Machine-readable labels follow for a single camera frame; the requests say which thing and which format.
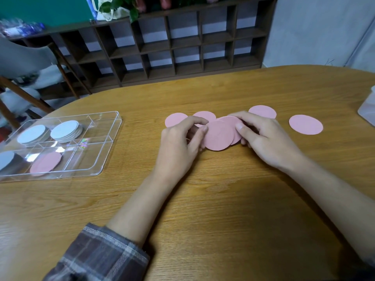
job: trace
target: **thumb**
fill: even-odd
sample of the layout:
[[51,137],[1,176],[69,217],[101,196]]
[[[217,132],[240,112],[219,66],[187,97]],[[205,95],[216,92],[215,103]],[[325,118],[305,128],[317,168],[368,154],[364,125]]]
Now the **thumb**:
[[200,127],[194,134],[194,137],[191,139],[188,150],[191,153],[197,154],[199,150],[199,146],[204,138],[204,135],[206,135],[206,132],[208,130],[208,127],[206,125],[203,125]]
[[256,138],[260,137],[243,123],[237,123],[236,130],[250,143],[250,145],[255,141]]

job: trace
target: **green wall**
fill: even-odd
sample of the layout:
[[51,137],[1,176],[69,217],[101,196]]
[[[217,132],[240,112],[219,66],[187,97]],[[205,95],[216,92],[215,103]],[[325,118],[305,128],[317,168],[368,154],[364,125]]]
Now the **green wall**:
[[86,0],[0,0],[0,18],[55,27],[93,18]]

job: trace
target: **plastic tray compartment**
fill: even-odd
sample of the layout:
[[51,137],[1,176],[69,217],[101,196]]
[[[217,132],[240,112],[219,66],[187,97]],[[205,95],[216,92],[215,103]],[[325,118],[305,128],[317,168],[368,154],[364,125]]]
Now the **plastic tray compartment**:
[[[27,148],[16,140],[21,132],[32,125],[44,124],[53,129],[58,124],[69,120],[77,120],[82,125],[83,131],[80,136],[68,143],[59,143],[48,138],[32,148]],[[17,173],[0,174],[0,182],[72,178],[100,174],[121,123],[122,119],[117,111],[29,120],[7,139],[1,150],[1,152],[14,151],[23,157],[23,165],[18,168]],[[40,173],[39,176],[31,175],[32,163],[39,156],[50,152],[61,153],[62,159],[59,164],[50,172]]]

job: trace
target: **hand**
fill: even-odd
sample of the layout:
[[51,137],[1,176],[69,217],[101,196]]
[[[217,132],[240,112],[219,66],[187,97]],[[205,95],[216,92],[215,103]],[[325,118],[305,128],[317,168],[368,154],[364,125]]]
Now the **hand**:
[[190,116],[162,131],[162,138],[153,174],[163,184],[174,187],[190,169],[204,138],[208,120]]
[[304,157],[288,134],[275,119],[265,118],[250,112],[240,111],[229,114],[254,126],[259,135],[242,123],[236,124],[241,134],[241,144],[253,148],[256,154],[267,164],[283,171],[293,169]]

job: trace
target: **fingernail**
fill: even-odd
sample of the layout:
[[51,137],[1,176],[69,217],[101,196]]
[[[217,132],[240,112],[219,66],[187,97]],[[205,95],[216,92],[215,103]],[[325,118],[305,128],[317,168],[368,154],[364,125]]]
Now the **fingernail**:
[[236,123],[236,129],[241,130],[245,125],[243,123]]

